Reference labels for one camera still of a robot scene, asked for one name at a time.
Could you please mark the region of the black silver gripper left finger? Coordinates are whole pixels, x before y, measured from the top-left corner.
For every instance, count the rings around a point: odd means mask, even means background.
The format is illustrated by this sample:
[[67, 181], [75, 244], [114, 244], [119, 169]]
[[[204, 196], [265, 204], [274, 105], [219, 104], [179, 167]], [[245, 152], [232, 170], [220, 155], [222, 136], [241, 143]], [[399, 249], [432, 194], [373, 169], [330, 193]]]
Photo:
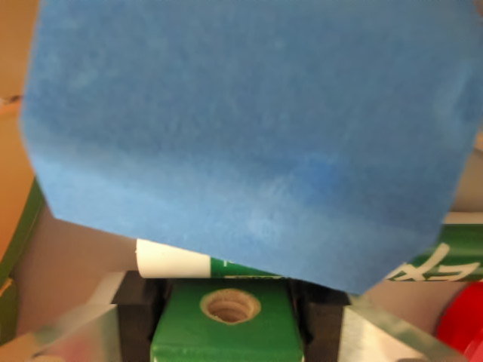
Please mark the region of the black silver gripper left finger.
[[138, 271], [105, 275], [90, 299], [1, 347], [3, 361], [148, 361], [171, 284]]

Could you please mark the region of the black silver gripper right finger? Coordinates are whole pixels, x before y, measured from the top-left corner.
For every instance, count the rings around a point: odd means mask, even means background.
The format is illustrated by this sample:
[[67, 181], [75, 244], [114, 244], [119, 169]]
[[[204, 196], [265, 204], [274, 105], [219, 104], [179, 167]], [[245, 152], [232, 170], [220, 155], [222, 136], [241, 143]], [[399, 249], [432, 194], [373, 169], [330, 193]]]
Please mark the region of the black silver gripper right finger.
[[467, 361], [407, 321], [351, 295], [291, 282], [304, 361]]

